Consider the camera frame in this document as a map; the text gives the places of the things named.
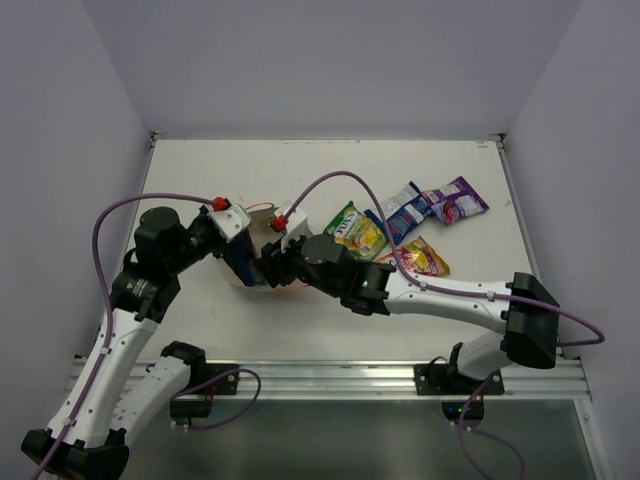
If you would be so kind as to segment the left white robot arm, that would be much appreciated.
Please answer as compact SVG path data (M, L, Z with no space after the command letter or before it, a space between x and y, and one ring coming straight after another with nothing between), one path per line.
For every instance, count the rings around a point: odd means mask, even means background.
M180 291L179 275L209 255L221 257L249 223L234 206L203 205L189 226L169 207L141 215L121 272L103 287L106 314L78 380L48 425L22 442L36 476L119 478L135 436L157 411L182 391L204 389L204 351L174 341L137 386L123 391Z

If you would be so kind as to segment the white paper bag orange handles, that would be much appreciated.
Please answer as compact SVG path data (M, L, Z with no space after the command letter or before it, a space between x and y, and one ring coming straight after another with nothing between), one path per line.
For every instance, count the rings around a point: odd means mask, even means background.
M285 286L271 287L256 267L256 261L262 256L262 248L280 238L280 234L270 226L276 209L271 202L254 203L245 208L251 218L246 235L235 240L229 254L216 260L221 277L231 287L262 293L293 292L306 288L299 280Z

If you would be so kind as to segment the orange fruit candy packet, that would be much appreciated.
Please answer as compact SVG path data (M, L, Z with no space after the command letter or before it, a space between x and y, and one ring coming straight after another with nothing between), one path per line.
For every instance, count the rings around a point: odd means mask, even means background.
M408 272L433 277L450 275L449 265L422 236L398 246L396 251Z

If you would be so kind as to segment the blue white chips bag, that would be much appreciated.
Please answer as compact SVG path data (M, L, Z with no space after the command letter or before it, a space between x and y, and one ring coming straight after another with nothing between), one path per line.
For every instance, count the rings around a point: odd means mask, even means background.
M424 220L434 215L432 208L422 196L419 187L413 181L409 181L402 190L384 200L381 207L389 226L390 236L387 235L384 222L376 212L367 209L364 215L368 217L395 246L400 246L403 240Z

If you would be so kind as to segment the pink snack packet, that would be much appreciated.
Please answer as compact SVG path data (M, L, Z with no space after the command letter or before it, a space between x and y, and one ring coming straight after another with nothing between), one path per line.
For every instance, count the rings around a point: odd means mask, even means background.
M440 188L422 191L421 195L438 220L447 226L490 210L463 176Z

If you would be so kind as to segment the purple blue snack bar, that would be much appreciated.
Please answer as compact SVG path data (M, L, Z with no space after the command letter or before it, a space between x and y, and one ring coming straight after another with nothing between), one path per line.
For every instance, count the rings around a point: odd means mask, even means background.
M230 242L232 270L246 287L257 283L253 262L256 258L254 245L248 230L241 232Z

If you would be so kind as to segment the yellow green candy packet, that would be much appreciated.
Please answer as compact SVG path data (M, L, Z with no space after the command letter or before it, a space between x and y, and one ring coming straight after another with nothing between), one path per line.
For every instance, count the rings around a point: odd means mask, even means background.
M345 246L355 257L367 261L375 260L387 245L382 230L358 210L353 201L334 216L323 233Z

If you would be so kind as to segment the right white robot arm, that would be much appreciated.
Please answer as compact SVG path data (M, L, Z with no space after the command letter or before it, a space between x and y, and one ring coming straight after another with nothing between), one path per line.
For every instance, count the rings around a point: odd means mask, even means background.
M255 265L272 287L299 281L355 314L428 315L484 328L485 334L452 348L441 376L457 392L511 364L539 370L556 365L558 305L530 274L473 283L405 273L358 259L326 235L268 243Z

